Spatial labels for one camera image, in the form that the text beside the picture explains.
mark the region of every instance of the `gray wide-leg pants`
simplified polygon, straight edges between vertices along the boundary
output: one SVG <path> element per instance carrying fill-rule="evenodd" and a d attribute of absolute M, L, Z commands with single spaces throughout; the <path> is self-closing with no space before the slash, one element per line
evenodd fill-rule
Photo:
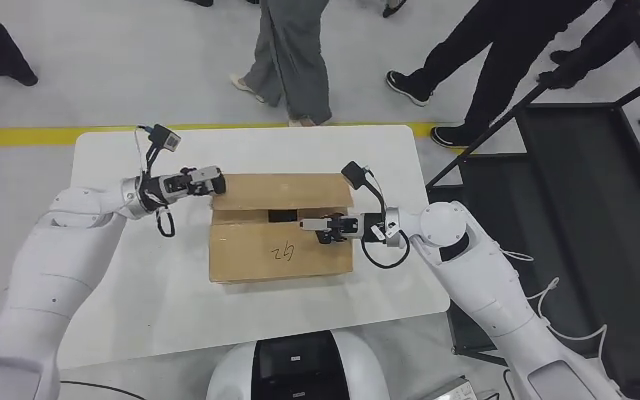
<path fill-rule="evenodd" d="M 320 51 L 320 18 L 329 0 L 261 0 L 255 63 L 244 82 L 272 107 L 284 96 L 289 118 L 331 118 Z"/>

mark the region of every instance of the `black pants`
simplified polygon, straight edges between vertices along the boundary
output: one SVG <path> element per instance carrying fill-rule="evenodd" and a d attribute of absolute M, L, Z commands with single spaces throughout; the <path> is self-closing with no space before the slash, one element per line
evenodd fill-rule
<path fill-rule="evenodd" d="M 17 80 L 34 76 L 31 67 L 22 56 L 20 49 L 0 24 L 0 76 L 9 75 Z"/>
<path fill-rule="evenodd" d="M 491 45 L 466 124 L 488 126 L 509 105 L 520 80 L 556 33 L 595 0 L 479 0 L 451 35 L 410 75 L 426 95 Z"/>
<path fill-rule="evenodd" d="M 589 33 L 582 38 L 580 47 L 588 46 L 591 41 L 602 35 L 603 28 L 609 23 L 609 21 L 618 17 L 618 12 L 624 7 L 624 2 L 617 0 L 613 3 L 611 10 L 605 15 L 600 22 L 594 26 Z M 607 39 L 600 46 L 591 48 L 591 51 L 587 54 L 587 57 L 573 69 L 569 78 L 579 81 L 584 78 L 587 73 L 598 69 L 611 61 L 615 56 L 620 54 L 624 49 L 629 47 L 633 43 L 633 34 L 629 32 L 626 25 L 618 23 L 616 28 L 607 36 Z"/>

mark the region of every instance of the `yellow floor line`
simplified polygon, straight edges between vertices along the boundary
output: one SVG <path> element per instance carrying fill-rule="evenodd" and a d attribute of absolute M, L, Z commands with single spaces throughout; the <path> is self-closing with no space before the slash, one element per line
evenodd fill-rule
<path fill-rule="evenodd" d="M 416 137 L 428 137 L 433 123 L 344 123 L 331 125 L 408 125 Z M 198 125 L 168 125 L 171 129 L 233 129 L 233 128 L 265 128 L 285 126 L 284 124 L 198 124 Z M 133 126 L 83 126 L 60 128 L 0 128 L 0 147 L 18 146 L 56 146 L 72 145 L 78 136 L 85 132 L 113 132 L 127 131 Z"/>

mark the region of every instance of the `shoe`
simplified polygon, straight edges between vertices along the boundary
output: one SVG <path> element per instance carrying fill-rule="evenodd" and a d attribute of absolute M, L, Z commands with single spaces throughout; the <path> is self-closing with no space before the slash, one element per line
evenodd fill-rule
<path fill-rule="evenodd" d="M 400 10 L 400 8 L 404 5 L 404 3 L 406 3 L 407 0 L 402 0 L 402 2 L 400 4 L 398 4 L 397 7 L 391 8 L 389 7 L 389 5 L 387 4 L 387 6 L 385 7 L 384 11 L 382 12 L 382 18 L 389 18 L 390 16 L 392 16 L 393 14 L 397 13 L 398 10 Z"/>
<path fill-rule="evenodd" d="M 416 93 L 415 90 L 411 88 L 411 85 L 408 82 L 408 77 L 401 74 L 400 72 L 387 72 L 387 77 L 385 80 L 387 81 L 387 85 L 389 85 L 392 90 L 404 94 L 409 99 L 411 99 L 413 104 L 424 107 L 427 105 L 427 103 L 429 103 L 429 97 L 431 97 L 432 93 L 427 94 L 426 97 L 424 95 Z"/>
<path fill-rule="evenodd" d="M 431 140 L 448 149 L 466 149 L 486 130 L 470 129 L 466 125 L 437 126 L 431 129 Z"/>
<path fill-rule="evenodd" d="M 551 76 L 553 75 L 553 71 L 547 71 L 547 72 L 543 72 L 541 74 L 538 75 L 537 81 L 538 82 L 545 82 L 545 81 L 549 81 L 551 79 Z M 580 82 L 582 78 L 575 78 L 575 77 L 571 77 L 571 78 L 565 78 L 563 80 L 561 80 L 560 82 L 556 82 L 553 85 L 549 86 L 548 89 L 550 90 L 555 90 L 555 89 L 571 89 L 572 87 L 574 87 L 578 82 Z"/>
<path fill-rule="evenodd" d="M 551 59 L 551 61 L 553 61 L 554 63 L 560 65 L 563 62 L 565 62 L 567 58 L 569 58 L 574 51 L 575 50 L 571 50 L 571 51 L 556 50 L 551 54 L 549 54 L 549 59 Z"/>
<path fill-rule="evenodd" d="M 15 79 L 24 86 L 34 86 L 36 83 L 38 83 L 38 77 L 33 72 L 26 75 L 8 74 L 7 76 L 9 78 Z"/>
<path fill-rule="evenodd" d="M 202 7 L 211 7 L 213 5 L 213 0 L 187 0 L 190 3 L 196 3 Z"/>
<path fill-rule="evenodd" d="M 256 97 L 256 100 L 260 103 L 264 103 L 264 98 L 262 98 L 262 96 L 258 96 L 253 90 L 251 90 L 251 88 L 244 83 L 244 80 L 241 77 L 236 74 L 231 74 L 229 75 L 229 79 L 231 79 L 231 83 L 233 83 L 233 86 L 235 86 L 236 89 L 242 90 L 243 92 L 249 92 L 253 94 Z"/>
<path fill-rule="evenodd" d="M 320 125 L 316 125 L 315 122 L 313 122 L 311 119 L 309 118 L 302 118 L 302 119 L 290 119 L 289 120 L 289 127 L 290 128 L 310 128 L 313 126 L 324 126 L 326 124 L 328 124 L 329 121 L 325 121 L 323 123 L 321 123 Z"/>

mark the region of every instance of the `handwritten number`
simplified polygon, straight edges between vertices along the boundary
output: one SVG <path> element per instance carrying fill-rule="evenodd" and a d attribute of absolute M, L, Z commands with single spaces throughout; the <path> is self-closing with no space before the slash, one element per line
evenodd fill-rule
<path fill-rule="evenodd" d="M 287 262 L 291 261 L 291 258 L 293 257 L 293 252 L 295 250 L 295 246 L 292 244 L 289 244 L 289 241 L 287 240 L 287 242 L 284 245 L 284 252 L 282 256 L 280 256 L 280 250 L 281 249 L 279 248 L 271 250 L 271 253 L 275 253 L 274 258 L 276 260 L 287 260 Z"/>
<path fill-rule="evenodd" d="M 285 244 L 284 247 L 284 256 L 289 256 L 289 258 L 287 259 L 287 261 L 291 261 L 291 257 L 293 257 L 293 250 L 294 247 L 292 244 L 289 244 L 289 241 L 287 240 L 287 243 Z"/>

